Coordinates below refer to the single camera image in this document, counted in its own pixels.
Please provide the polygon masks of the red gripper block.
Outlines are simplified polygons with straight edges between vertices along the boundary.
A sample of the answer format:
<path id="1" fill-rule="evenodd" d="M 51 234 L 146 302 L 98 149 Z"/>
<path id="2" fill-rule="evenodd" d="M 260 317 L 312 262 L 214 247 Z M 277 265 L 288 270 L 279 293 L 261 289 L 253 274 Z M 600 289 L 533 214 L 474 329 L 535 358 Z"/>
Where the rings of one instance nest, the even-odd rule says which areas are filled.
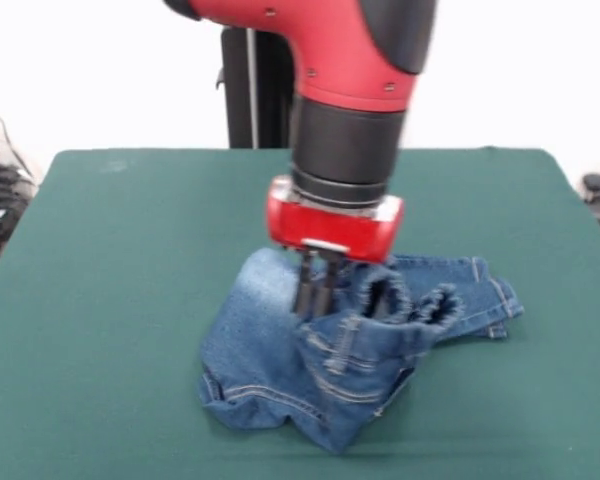
<path id="1" fill-rule="evenodd" d="M 304 318 L 313 308 L 316 270 L 311 250 L 334 251 L 319 253 L 325 267 L 313 314 L 324 316 L 331 309 L 343 255 L 358 262 L 384 262 L 403 213 L 404 202 L 394 195 L 386 195 L 379 205 L 362 210 L 322 206 L 297 195 L 288 175 L 274 177 L 266 200 L 269 236 L 280 245 L 302 250 L 292 311 Z"/>

